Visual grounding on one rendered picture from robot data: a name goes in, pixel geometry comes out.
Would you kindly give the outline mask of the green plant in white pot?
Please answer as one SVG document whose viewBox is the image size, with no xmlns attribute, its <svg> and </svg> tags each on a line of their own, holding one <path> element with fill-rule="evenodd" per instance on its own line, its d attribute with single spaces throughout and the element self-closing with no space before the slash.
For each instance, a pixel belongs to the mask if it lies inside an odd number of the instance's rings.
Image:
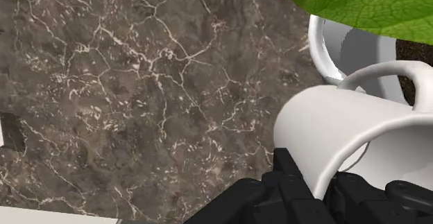
<svg viewBox="0 0 433 224">
<path fill-rule="evenodd" d="M 388 60 L 433 67 L 433 0 L 292 1 L 310 15 L 310 54 L 328 84 Z"/>
</svg>

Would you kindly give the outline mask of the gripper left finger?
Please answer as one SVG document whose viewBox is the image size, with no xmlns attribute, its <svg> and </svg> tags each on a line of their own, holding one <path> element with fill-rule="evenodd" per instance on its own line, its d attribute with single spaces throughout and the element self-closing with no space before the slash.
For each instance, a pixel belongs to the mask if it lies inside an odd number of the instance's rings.
<svg viewBox="0 0 433 224">
<path fill-rule="evenodd" d="M 313 197 L 286 148 L 273 150 L 273 168 L 261 180 L 242 178 L 184 224 L 336 224 Z"/>
</svg>

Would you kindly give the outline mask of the white mug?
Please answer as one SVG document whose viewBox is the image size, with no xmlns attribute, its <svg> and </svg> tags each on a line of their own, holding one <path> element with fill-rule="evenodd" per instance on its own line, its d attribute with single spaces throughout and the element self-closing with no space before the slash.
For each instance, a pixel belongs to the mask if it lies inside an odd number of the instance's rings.
<svg viewBox="0 0 433 224">
<path fill-rule="evenodd" d="M 363 82 L 389 75 L 413 80 L 413 105 L 358 91 Z M 339 171 L 360 175 L 378 189 L 404 180 L 433 190 L 433 67 L 419 61 L 383 62 L 338 85 L 305 89 L 279 112 L 273 143 L 289 151 L 318 199 Z"/>
</svg>

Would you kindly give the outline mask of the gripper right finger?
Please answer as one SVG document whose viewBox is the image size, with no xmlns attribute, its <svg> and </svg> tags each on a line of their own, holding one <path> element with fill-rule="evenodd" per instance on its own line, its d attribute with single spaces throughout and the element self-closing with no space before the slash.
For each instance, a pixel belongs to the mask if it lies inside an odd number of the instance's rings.
<svg viewBox="0 0 433 224">
<path fill-rule="evenodd" d="M 404 180 L 381 190 L 360 175 L 338 172 L 325 205 L 336 224 L 433 224 L 433 191 Z"/>
</svg>

